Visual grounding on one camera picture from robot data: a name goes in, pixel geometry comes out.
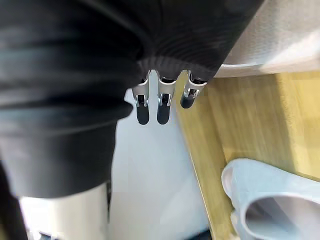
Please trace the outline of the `right robot hand black cloth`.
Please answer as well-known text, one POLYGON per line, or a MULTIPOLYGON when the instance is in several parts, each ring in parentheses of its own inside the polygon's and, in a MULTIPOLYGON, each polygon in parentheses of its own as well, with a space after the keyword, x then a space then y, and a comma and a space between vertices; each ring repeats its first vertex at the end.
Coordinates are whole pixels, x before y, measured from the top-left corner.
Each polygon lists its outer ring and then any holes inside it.
POLYGON ((11 240, 105 240, 119 120, 155 70, 211 80, 261 0, 3 0, 0 179, 11 240))

